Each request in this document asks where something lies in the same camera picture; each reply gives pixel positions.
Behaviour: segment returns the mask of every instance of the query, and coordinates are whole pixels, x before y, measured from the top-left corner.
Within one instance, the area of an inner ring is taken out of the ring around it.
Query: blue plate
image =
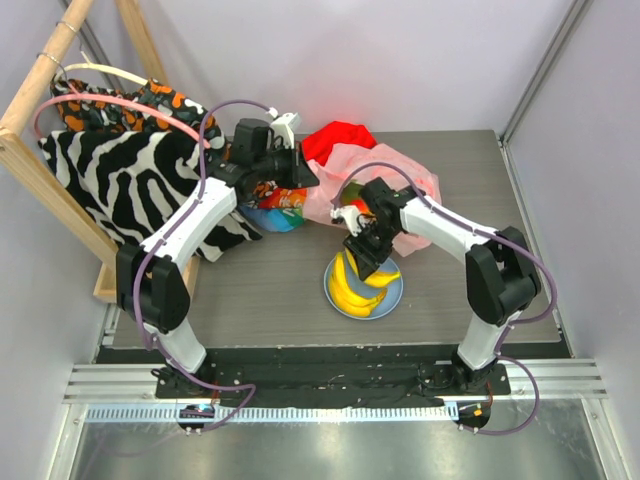
[[[387,296],[384,297],[384,300],[380,302],[380,305],[378,305],[373,310],[373,312],[371,312],[371,315],[369,315],[368,317],[354,317],[353,315],[349,315],[348,313],[340,309],[335,303],[333,303],[331,295],[329,295],[329,278],[331,277],[333,262],[335,262],[335,258],[331,260],[331,262],[329,262],[329,266],[324,272],[324,293],[327,295],[329,303],[331,303],[331,305],[333,305],[333,307],[343,315],[346,315],[347,317],[353,318],[355,320],[376,320],[380,317],[384,317],[387,313],[391,312],[400,302],[400,299],[402,298],[402,290],[404,288],[403,277],[400,277],[395,282],[391,282],[391,284],[387,287]],[[349,265],[349,262],[346,258],[344,262],[345,269],[347,271],[347,283],[349,283],[349,286],[354,292],[356,292],[358,295],[369,298],[377,295],[380,292],[380,289],[372,288],[362,282],[355,274],[355,272],[351,269],[351,265]],[[393,273],[399,271],[400,269],[398,268],[398,265],[396,265],[396,262],[394,262],[390,258],[387,258],[387,260],[380,266],[380,270],[383,272]]]

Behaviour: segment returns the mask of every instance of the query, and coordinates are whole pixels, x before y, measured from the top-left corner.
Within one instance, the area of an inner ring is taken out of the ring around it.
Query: yellow banana
[[[358,295],[349,286],[347,281],[347,272],[345,270],[344,256],[342,252],[338,252],[333,263],[333,271],[331,272],[330,282],[333,281],[337,285],[337,292],[345,299],[347,303],[350,303],[354,307],[366,307],[370,304],[380,303],[378,296],[373,298],[366,298]]]
[[[349,260],[349,265],[355,272],[356,276],[358,275],[358,267],[356,266],[356,259],[353,258],[353,254],[347,248],[345,250],[347,252],[347,259]],[[391,282],[396,281],[401,277],[400,272],[388,273],[388,272],[374,272],[369,275],[364,281],[365,285],[368,285],[372,288],[385,288],[388,287]]]
[[[380,305],[387,294],[384,289],[373,298],[366,298],[355,293],[347,282],[344,257],[338,253],[329,278],[329,294],[338,308],[354,317],[368,317]]]
[[[337,291],[338,283],[329,281],[329,294],[333,299],[333,303],[345,313],[353,315],[354,317],[366,318],[371,315],[371,312],[378,306],[376,303],[371,303],[366,307],[356,307],[347,302],[346,297],[342,295],[342,292]]]

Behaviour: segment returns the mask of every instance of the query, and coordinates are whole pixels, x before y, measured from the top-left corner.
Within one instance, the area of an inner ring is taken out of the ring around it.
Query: gray table
[[[443,203],[478,223],[513,225],[522,218],[492,131],[378,133],[440,178]],[[308,222],[290,233],[244,243],[215,264],[201,263],[189,318],[209,347],[457,343],[470,320],[464,269],[436,246],[394,259],[405,280],[394,312],[351,320],[327,301],[322,276],[344,231]],[[539,296],[528,315],[546,304]],[[552,318],[516,329],[511,342],[554,342]],[[139,347],[134,323],[119,322],[115,347]]]

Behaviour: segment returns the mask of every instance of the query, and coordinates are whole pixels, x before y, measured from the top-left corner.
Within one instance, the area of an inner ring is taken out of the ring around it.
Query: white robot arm
[[[356,259],[361,280],[391,254],[392,240],[400,232],[432,240],[465,266],[473,313],[452,361],[459,384],[481,384],[496,362],[495,348],[504,330],[529,306],[541,285],[532,262],[475,232],[489,232],[526,249],[524,235],[513,227],[498,231],[477,224],[441,206],[436,212],[427,206],[437,205],[432,198],[423,201],[411,187],[396,192],[380,178],[367,183],[360,196],[370,210],[363,221],[351,205],[334,208],[332,218],[343,220],[349,229],[344,245]]]
[[[238,203],[250,198],[259,183],[275,181],[283,188],[318,185],[294,140],[293,129],[299,123],[298,115],[293,113],[284,114],[271,124],[256,119],[241,120],[228,161],[208,159],[202,197],[201,180],[158,231],[140,246],[125,244],[118,250],[117,302],[135,317],[134,279],[142,260],[157,248],[142,277],[137,299],[144,329],[162,344],[172,359],[170,363],[179,364],[205,383],[211,383],[214,371],[187,319],[190,298],[182,272],[211,230]]]

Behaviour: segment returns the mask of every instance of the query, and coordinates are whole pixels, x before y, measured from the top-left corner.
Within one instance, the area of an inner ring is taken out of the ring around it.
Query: wooden frame
[[[38,55],[0,119],[0,163],[102,261],[94,294],[102,300],[113,302],[116,244],[98,228],[41,159],[20,138],[58,68],[53,59],[63,61],[92,4],[93,0],[73,0],[69,4],[42,49],[47,55]],[[162,83],[167,83],[167,75],[147,29],[138,0],[115,0],[115,4],[140,56],[145,73]],[[183,273],[192,295],[197,275],[197,261],[196,257],[192,258]]]

